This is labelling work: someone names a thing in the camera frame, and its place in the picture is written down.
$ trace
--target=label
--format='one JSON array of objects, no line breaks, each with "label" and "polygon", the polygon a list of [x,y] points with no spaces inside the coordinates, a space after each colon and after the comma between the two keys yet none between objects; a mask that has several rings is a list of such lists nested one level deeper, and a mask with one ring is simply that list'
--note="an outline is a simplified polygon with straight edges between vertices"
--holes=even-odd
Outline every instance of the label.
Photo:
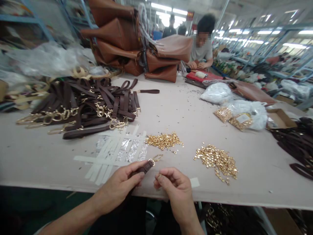
[{"label": "label", "polygon": [[243,114],[243,115],[241,115],[241,116],[239,116],[239,117],[237,117],[236,118],[236,120],[238,121],[238,122],[240,122],[240,123],[243,123],[243,122],[245,122],[245,121],[248,121],[250,118],[248,117],[248,115],[246,115],[246,114]]}]

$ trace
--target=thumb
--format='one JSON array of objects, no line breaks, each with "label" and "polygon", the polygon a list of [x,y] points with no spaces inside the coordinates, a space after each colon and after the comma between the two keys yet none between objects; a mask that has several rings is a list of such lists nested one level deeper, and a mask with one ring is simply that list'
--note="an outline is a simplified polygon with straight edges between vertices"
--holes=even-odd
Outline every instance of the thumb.
[{"label": "thumb", "polygon": [[162,188],[167,192],[167,194],[169,194],[171,191],[173,191],[173,189],[175,189],[172,182],[164,175],[159,175],[157,181],[162,186]]},{"label": "thumb", "polygon": [[127,191],[129,192],[130,190],[132,190],[137,184],[140,183],[140,181],[142,181],[143,178],[144,178],[144,172],[140,172],[138,174],[133,175],[128,180],[126,180],[124,183],[125,183],[125,187]]}]

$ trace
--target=grey t-shirt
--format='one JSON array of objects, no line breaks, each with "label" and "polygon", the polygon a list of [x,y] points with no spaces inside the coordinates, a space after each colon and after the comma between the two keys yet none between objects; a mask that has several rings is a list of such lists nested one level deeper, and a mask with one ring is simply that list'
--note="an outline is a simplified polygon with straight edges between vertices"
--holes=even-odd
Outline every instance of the grey t-shirt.
[{"label": "grey t-shirt", "polygon": [[201,61],[202,59],[210,59],[213,58],[213,52],[212,52],[212,43],[210,39],[207,39],[205,44],[202,47],[196,46],[196,35],[190,36],[193,39],[192,43],[192,50],[190,55],[189,61]]}]

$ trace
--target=small plastic bag of rivets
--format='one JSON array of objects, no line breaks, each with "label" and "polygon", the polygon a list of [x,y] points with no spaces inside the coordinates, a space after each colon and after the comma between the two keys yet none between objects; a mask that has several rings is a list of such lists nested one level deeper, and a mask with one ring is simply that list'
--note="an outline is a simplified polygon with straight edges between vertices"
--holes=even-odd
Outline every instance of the small plastic bag of rivets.
[{"label": "small plastic bag of rivets", "polygon": [[[215,175],[227,185],[230,184],[228,176],[237,179],[238,170],[236,167],[236,162],[233,157],[230,157],[229,152],[224,150],[218,150],[213,145],[207,145],[206,147],[201,147],[201,149],[196,150],[196,155],[193,160],[201,159],[202,164],[206,168],[214,168]],[[220,175],[220,172],[226,176],[226,179],[223,179]]]},{"label": "small plastic bag of rivets", "polygon": [[239,130],[244,131],[244,129],[250,127],[253,123],[250,114],[241,113],[237,114],[229,120],[229,123],[237,127]]},{"label": "small plastic bag of rivets", "polygon": [[214,114],[223,122],[227,122],[231,117],[231,110],[227,107],[221,107],[220,109],[216,110]]}]

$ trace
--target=cardboard box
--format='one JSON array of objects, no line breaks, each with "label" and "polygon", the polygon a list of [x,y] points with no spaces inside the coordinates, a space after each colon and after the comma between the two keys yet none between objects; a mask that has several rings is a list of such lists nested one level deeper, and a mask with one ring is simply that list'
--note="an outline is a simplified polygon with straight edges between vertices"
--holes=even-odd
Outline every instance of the cardboard box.
[{"label": "cardboard box", "polygon": [[273,120],[267,120],[266,128],[268,129],[286,129],[297,127],[297,124],[291,120],[282,109],[268,109],[267,116]]},{"label": "cardboard box", "polygon": [[276,100],[286,102],[287,104],[290,104],[290,105],[293,105],[293,102],[294,102],[293,99],[290,99],[290,98],[282,96],[282,95],[278,95],[276,97]]}]

